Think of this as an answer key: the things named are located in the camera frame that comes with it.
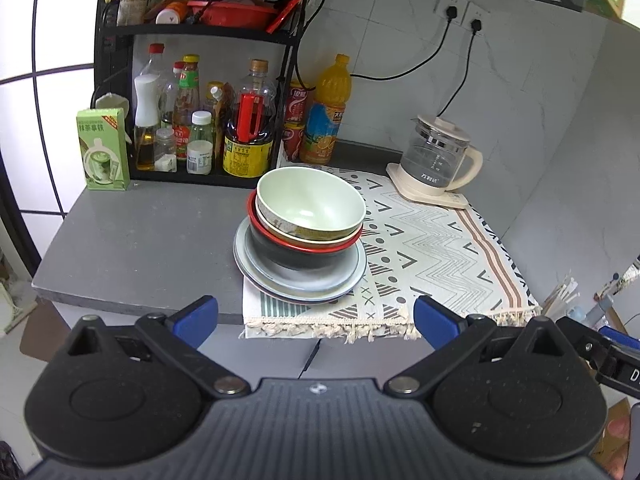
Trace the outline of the plain green bowl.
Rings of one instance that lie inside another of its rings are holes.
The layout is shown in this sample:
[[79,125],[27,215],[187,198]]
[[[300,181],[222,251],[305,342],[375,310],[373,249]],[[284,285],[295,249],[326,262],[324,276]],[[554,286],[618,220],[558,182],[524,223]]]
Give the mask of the plain green bowl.
[[303,252],[304,254],[334,254],[334,252],[341,252],[355,244],[356,241],[359,240],[363,230],[363,227],[360,226],[360,228],[356,229],[352,234],[339,240],[332,240],[332,242],[303,240],[302,238],[285,234],[273,226],[270,226],[264,216],[257,210],[256,200],[257,194],[253,191],[250,193],[246,205],[250,224],[267,240],[270,240],[270,242],[284,248],[295,250],[296,252]]

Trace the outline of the green bowl yellow pattern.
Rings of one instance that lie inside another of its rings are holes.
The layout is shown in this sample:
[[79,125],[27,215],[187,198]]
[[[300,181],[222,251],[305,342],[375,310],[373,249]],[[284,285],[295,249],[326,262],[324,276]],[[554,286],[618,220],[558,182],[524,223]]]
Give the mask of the green bowl yellow pattern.
[[334,242],[360,229],[366,203],[351,184],[310,167],[282,167],[256,186],[256,209],[278,231],[314,242]]

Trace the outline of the red black bowl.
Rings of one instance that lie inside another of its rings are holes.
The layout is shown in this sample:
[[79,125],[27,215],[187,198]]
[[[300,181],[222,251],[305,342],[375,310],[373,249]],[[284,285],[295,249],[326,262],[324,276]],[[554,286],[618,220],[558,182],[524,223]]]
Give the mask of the red black bowl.
[[295,244],[280,240],[260,222],[256,207],[257,192],[252,191],[247,199],[246,211],[248,220],[248,240],[254,254],[273,264],[280,264],[288,269],[320,269],[329,266],[346,266],[355,270],[361,257],[366,254],[358,237],[350,238],[337,248],[298,247]]

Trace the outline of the clear water bottle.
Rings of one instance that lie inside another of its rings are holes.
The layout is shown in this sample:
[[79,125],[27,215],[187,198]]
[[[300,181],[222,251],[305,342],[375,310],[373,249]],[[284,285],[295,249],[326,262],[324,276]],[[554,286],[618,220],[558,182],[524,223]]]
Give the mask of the clear water bottle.
[[613,296],[607,294],[598,299],[594,306],[589,309],[581,306],[571,307],[567,315],[572,320],[582,323],[582,325],[593,327],[605,317],[606,312],[613,307],[613,304]]

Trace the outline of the patterned table mat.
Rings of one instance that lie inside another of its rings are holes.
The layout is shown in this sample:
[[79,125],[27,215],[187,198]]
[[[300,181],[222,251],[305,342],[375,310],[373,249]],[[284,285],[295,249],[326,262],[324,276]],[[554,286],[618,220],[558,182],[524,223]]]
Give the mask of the patterned table mat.
[[419,337],[413,304],[430,296],[457,315],[484,314],[523,326],[540,307],[508,251],[473,208],[409,202],[389,177],[332,169],[367,205],[361,240],[367,271],[341,299],[303,306],[243,284],[245,338],[358,339]]

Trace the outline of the beige kettle base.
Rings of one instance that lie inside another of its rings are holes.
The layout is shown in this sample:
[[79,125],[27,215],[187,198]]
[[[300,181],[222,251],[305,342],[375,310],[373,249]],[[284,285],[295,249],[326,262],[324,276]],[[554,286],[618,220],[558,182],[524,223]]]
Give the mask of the beige kettle base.
[[386,174],[397,192],[410,202],[449,209],[465,209],[469,206],[469,201],[461,193],[447,192],[426,185],[411,177],[404,168],[394,162],[386,166]]

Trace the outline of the white cap jar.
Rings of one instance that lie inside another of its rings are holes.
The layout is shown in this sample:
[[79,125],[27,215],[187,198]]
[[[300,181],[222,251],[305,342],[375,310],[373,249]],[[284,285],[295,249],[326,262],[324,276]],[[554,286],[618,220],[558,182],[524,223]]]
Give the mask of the white cap jar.
[[207,110],[197,110],[192,113],[191,120],[186,171],[189,174],[209,174],[214,160],[213,116]]

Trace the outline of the dark soy sauce bottle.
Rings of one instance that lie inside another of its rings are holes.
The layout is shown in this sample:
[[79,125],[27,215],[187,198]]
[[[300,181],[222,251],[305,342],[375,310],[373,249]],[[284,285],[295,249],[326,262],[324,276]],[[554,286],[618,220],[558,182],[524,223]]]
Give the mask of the dark soy sauce bottle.
[[253,58],[248,74],[234,89],[222,156],[222,169],[232,177],[254,179],[268,170],[276,114],[276,89],[268,70],[266,60]]

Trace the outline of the green tea box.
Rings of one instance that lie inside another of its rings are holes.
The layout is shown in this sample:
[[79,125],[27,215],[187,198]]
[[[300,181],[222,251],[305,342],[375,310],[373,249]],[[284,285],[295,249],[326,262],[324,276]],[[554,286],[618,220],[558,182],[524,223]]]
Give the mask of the green tea box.
[[124,110],[82,110],[76,116],[76,126],[87,188],[126,191],[130,177]]

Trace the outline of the red soda can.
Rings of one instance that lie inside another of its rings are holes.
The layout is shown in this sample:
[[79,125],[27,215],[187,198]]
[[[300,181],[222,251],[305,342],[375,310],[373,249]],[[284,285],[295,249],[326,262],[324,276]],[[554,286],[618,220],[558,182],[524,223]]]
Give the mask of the red soda can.
[[290,162],[299,160],[299,150],[305,132],[305,125],[298,122],[286,122],[282,132],[284,154]]
[[296,125],[301,125],[304,122],[308,96],[309,91],[297,79],[291,81],[285,100],[285,122],[292,122]]

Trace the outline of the white spray bottle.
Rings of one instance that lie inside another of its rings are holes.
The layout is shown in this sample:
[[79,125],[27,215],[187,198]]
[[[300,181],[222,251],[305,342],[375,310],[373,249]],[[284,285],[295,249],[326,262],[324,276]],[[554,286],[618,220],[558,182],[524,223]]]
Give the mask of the white spray bottle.
[[136,127],[136,167],[139,171],[152,171],[154,169],[154,143],[155,133],[160,128],[160,115],[158,114],[159,74],[144,74],[134,80],[134,90],[137,96],[137,108],[134,115]]

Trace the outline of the orange juice bottle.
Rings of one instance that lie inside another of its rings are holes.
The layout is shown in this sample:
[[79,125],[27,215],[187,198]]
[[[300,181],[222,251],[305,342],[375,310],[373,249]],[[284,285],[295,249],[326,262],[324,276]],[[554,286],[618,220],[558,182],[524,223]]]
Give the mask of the orange juice bottle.
[[306,164],[325,165],[331,159],[352,93],[348,62],[349,56],[339,53],[318,77],[299,151],[300,160]]

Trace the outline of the black shelf rack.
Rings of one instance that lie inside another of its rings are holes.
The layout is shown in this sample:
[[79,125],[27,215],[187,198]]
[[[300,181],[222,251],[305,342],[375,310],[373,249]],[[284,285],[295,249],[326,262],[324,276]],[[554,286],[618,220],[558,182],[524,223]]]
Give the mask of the black shelf rack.
[[291,82],[297,66],[299,44],[311,18],[306,15],[306,4],[302,0],[293,15],[285,20],[285,25],[274,32],[246,27],[205,25],[200,20],[186,21],[177,25],[154,24],[146,20],[140,25],[116,24],[120,0],[99,0],[96,10],[96,33],[94,34],[94,92],[92,102],[107,92],[113,92],[130,99],[134,95],[134,40],[141,36],[169,36],[193,39],[233,38],[242,41],[259,41],[266,44],[280,44],[284,47],[280,72],[276,78],[277,114],[274,120],[273,147],[268,168],[277,166],[278,151],[284,125],[284,92]]

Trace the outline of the red basket on shelf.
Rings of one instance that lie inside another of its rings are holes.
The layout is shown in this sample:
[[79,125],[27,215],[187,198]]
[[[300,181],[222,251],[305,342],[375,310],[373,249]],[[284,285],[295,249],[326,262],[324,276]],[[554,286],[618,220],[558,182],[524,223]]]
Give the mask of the red basket on shelf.
[[216,1],[203,12],[200,22],[216,27],[266,30],[277,15],[278,11],[269,6]]

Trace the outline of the wall power socket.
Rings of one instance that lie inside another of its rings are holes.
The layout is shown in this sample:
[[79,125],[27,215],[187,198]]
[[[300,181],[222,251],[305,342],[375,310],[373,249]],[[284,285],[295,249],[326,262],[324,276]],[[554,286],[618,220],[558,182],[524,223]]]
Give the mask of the wall power socket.
[[466,30],[472,29],[472,23],[477,20],[482,23],[480,34],[488,31],[490,13],[469,0],[436,0],[434,12],[444,20],[447,18],[447,10],[455,8],[457,16],[451,21],[452,24]]

